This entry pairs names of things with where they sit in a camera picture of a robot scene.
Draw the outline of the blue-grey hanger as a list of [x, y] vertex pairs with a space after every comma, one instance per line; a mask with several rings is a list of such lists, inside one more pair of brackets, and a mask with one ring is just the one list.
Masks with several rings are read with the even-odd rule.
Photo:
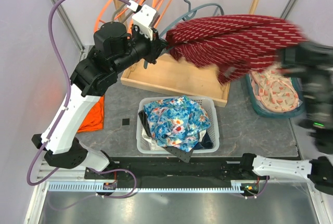
[[166, 32], [168, 30], [170, 30], [172, 27], [174, 27], [177, 23], [181, 22], [181, 21], [188, 21], [191, 20], [195, 17], [195, 15], [197, 14], [197, 11], [206, 8], [206, 7], [210, 7], [213, 6], [215, 7], [215, 11], [213, 13], [212, 16], [221, 16], [224, 15], [224, 10], [222, 8], [221, 5], [217, 4], [217, 3], [206, 3], [206, 4], [202, 4], [200, 6], [197, 6], [195, 8], [192, 8], [191, 6], [191, 2], [189, 0], [183, 0], [187, 5], [188, 5], [188, 11], [184, 14], [182, 14], [180, 17], [178, 17], [177, 19], [175, 19], [171, 24], [169, 24], [161, 33], [160, 33], [160, 37], [164, 36], [166, 34]]

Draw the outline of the red polka dot garment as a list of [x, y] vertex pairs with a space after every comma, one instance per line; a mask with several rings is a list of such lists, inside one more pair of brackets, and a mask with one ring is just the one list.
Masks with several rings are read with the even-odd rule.
[[166, 33], [169, 54], [197, 68], [216, 66], [220, 84], [251, 71], [261, 72], [277, 60], [277, 51], [306, 41], [301, 30], [282, 18], [224, 15], [191, 19]]

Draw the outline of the blue floral garment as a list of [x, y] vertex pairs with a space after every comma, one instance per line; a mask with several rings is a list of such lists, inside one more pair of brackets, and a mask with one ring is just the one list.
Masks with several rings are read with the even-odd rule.
[[188, 96], [160, 99], [143, 106], [151, 136], [161, 147], [191, 151], [199, 133], [211, 127], [204, 108]]

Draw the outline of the white pleated skirt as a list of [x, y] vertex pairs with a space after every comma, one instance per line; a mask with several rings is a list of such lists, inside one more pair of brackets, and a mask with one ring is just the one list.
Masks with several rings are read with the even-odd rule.
[[151, 137], [149, 137], [146, 133], [146, 130], [142, 128], [142, 138], [149, 145], [149, 149], [152, 151], [164, 151], [164, 147], [158, 146], [157, 141]]

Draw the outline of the blue denim skirt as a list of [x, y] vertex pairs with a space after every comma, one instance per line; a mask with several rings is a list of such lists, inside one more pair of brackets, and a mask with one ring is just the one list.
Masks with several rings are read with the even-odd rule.
[[213, 148], [213, 142], [206, 130], [198, 133], [198, 143], [195, 145], [194, 150], [209, 150]]

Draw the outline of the black dotted garment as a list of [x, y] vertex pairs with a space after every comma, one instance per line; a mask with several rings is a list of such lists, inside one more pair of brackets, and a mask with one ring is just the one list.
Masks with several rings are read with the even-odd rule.
[[[140, 119], [140, 122], [143, 126], [143, 128], [146, 130], [146, 133], [149, 137], [153, 138], [151, 133], [150, 133], [150, 128], [149, 128], [149, 123], [148, 123], [148, 116], [144, 113], [143, 110], [138, 112], [138, 116]], [[189, 152], [183, 151], [177, 147], [174, 146], [167, 146], [164, 147], [165, 151], [167, 151], [168, 153], [174, 155], [175, 157], [179, 158], [181, 161], [188, 163], [192, 153], [193, 153], [193, 149], [190, 150]]]

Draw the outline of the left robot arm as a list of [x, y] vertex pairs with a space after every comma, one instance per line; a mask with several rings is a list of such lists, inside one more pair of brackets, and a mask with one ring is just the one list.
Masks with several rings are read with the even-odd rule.
[[32, 142], [46, 152], [44, 159], [56, 168], [73, 169], [79, 165], [92, 168], [103, 179], [112, 177], [114, 166], [103, 151], [81, 143], [76, 133], [92, 107], [115, 84], [118, 74], [141, 59], [155, 64], [167, 42], [152, 29], [152, 39], [141, 28], [132, 26], [128, 33], [120, 22], [107, 22], [94, 33], [95, 45], [80, 61], [70, 77], [71, 94], [67, 105], [59, 109], [60, 121], [53, 120], [55, 129], [35, 134]]

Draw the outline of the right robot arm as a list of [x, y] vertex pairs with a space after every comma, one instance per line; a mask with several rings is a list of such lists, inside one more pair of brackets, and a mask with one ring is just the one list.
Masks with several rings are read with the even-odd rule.
[[238, 166], [239, 175], [244, 179], [254, 175], [303, 179], [332, 195], [332, 47], [302, 42], [279, 53], [283, 75], [301, 81], [306, 118], [298, 125], [311, 130], [309, 135], [323, 155], [295, 161], [245, 153]]

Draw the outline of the wooden clothes rack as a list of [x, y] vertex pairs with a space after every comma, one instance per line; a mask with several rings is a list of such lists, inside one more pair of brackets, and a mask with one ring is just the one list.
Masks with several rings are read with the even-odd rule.
[[[252, 0], [249, 13], [253, 14], [259, 0]], [[185, 61], [177, 62], [164, 54], [157, 64], [144, 69], [143, 63], [127, 68], [121, 76], [123, 85], [167, 95], [187, 94], [207, 96], [220, 107], [226, 106], [230, 84], [221, 85], [217, 80], [217, 68], [196, 68]]]

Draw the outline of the peach patterned garment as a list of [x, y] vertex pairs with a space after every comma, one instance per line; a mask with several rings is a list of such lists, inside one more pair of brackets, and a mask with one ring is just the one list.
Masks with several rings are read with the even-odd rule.
[[281, 75], [277, 66], [272, 66], [262, 73], [250, 73], [253, 91], [264, 107], [276, 113], [285, 113], [296, 109], [299, 96], [293, 88], [290, 78]]

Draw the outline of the teal plastic basket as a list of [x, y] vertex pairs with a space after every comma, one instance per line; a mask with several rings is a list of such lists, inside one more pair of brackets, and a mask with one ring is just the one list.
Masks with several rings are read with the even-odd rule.
[[291, 83], [293, 85], [293, 88], [296, 90], [297, 94], [300, 96], [300, 103], [296, 109], [285, 112], [285, 113], [276, 113], [276, 112], [270, 111], [266, 107], [264, 107], [264, 105], [255, 97], [257, 92], [253, 91], [253, 87], [251, 84], [253, 79], [250, 78], [249, 74], [245, 75], [245, 81], [246, 81], [246, 87], [248, 90], [248, 94], [250, 96], [250, 102], [253, 107], [253, 110], [259, 116], [266, 117], [266, 118], [287, 119], [287, 118], [293, 118], [293, 117], [299, 116], [305, 112], [305, 104], [302, 101], [303, 94], [302, 94], [301, 85], [300, 85], [298, 79], [291, 78]]

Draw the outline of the small black square tile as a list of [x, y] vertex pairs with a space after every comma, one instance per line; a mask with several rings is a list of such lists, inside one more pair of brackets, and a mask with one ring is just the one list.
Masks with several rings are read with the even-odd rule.
[[130, 119], [129, 118], [123, 118], [122, 119], [122, 125], [123, 126], [128, 126], [130, 124]]

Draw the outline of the white plastic basket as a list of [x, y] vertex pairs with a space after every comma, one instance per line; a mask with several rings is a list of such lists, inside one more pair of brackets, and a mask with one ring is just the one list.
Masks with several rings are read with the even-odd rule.
[[[193, 154], [206, 154], [206, 153], [216, 152], [220, 147], [220, 133], [219, 133], [218, 120], [217, 120], [214, 101], [206, 96], [190, 96], [189, 98], [200, 104], [204, 108], [204, 110], [208, 113], [208, 117], [211, 120], [211, 127], [207, 129], [207, 134], [209, 135], [211, 141], [213, 142], [213, 147], [211, 149], [194, 150]], [[137, 116], [136, 145], [138, 151], [143, 154], [167, 155], [168, 152], [163, 148], [158, 148], [157, 150], [151, 149], [151, 144], [148, 141], [144, 140], [142, 136], [143, 130], [144, 128], [141, 123], [141, 120], [139, 116]]]

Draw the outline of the orange cloth on floor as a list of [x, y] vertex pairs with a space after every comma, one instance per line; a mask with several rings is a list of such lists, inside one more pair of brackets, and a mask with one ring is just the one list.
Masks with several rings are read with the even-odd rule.
[[104, 118], [105, 97], [102, 96], [88, 112], [87, 116], [78, 129], [78, 133], [102, 130], [104, 128]]

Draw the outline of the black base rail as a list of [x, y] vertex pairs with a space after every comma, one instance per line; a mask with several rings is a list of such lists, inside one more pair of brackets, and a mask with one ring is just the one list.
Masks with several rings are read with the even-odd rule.
[[192, 157], [188, 163], [171, 157], [117, 157], [109, 169], [126, 169], [137, 179], [137, 188], [143, 189], [204, 189], [226, 188], [231, 181], [264, 182], [250, 166], [243, 167], [241, 157]]

